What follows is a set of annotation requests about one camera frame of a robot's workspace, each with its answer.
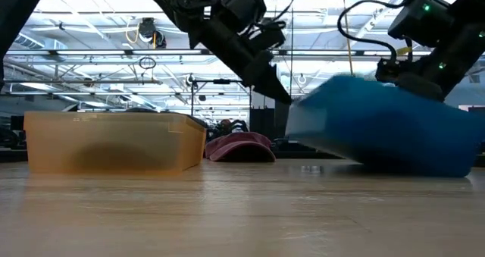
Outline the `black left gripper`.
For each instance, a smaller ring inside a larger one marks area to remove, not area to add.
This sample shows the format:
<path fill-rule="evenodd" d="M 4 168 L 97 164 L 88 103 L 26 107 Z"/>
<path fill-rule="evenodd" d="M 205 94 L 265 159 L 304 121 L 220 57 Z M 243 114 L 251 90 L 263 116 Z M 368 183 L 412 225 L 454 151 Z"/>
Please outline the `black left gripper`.
<path fill-rule="evenodd" d="M 243 75 L 243 85 L 257 93 L 289 105 L 292 99 L 277 78 L 277 67 L 271 64 L 272 48 L 281 46 L 286 37 L 282 20 L 259 24 L 259 34 L 253 31 L 239 34 L 223 21 L 197 19 L 189 23 L 189 46 L 199 43 L 212 52 L 237 75 Z"/>

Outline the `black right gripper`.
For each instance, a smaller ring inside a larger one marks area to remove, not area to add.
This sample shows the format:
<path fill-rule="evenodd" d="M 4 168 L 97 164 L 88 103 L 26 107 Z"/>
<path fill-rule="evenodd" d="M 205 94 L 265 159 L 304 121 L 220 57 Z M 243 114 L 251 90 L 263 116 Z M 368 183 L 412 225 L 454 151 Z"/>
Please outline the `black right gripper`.
<path fill-rule="evenodd" d="M 461 29 L 417 61 L 381 59 L 376 79 L 443 102 L 477 62 L 477 30 Z"/>

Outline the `blue plastic bin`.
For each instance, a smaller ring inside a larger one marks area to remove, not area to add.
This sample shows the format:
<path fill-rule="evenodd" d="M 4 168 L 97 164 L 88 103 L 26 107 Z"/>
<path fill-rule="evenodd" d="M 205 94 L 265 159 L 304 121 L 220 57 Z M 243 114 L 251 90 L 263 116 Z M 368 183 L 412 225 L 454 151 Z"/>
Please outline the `blue plastic bin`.
<path fill-rule="evenodd" d="M 343 75 L 291 104 L 286 136 L 381 171 L 465 177 L 485 142 L 485 116 Z"/>

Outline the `maroon baseball cap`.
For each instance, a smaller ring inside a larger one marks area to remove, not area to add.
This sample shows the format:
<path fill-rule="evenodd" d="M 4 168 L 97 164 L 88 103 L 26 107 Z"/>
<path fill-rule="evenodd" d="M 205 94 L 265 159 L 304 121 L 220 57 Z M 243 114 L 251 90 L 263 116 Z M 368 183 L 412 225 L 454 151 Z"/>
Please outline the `maroon baseball cap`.
<path fill-rule="evenodd" d="M 218 162 L 275 162 L 271 141 L 259 133 L 229 133 L 205 146 L 205 157 Z"/>

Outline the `black perforated equipment box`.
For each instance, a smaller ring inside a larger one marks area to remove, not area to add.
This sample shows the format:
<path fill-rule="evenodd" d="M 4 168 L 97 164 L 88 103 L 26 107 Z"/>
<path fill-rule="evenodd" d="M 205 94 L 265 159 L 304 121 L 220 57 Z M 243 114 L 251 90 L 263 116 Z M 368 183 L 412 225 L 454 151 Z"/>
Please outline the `black perforated equipment box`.
<path fill-rule="evenodd" d="M 270 140 L 285 137 L 289 105 L 276 102 L 274 108 L 251 107 L 249 129 L 266 136 Z"/>

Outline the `translucent orange plastic bin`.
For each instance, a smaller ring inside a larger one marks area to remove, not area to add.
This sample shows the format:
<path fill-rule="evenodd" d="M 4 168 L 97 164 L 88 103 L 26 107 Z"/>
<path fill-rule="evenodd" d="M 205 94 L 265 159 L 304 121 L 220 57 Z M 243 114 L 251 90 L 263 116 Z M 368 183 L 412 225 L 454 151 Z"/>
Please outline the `translucent orange plastic bin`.
<path fill-rule="evenodd" d="M 91 114 L 66 111 L 29 111 L 24 116 L 23 128 L 27 135 L 27 152 L 30 171 L 36 174 L 137 174 L 137 173 L 92 173 L 75 171 L 68 162 L 77 144 L 73 141 L 80 135 L 80 122 L 90 120 Z"/>

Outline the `black background stand frame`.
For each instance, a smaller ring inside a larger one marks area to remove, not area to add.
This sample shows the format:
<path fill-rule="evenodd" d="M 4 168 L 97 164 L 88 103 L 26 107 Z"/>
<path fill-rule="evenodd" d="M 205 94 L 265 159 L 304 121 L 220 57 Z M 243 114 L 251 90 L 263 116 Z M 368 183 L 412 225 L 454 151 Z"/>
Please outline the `black background stand frame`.
<path fill-rule="evenodd" d="M 240 80 L 189 78 L 190 115 L 210 121 L 249 119 L 252 91 Z"/>

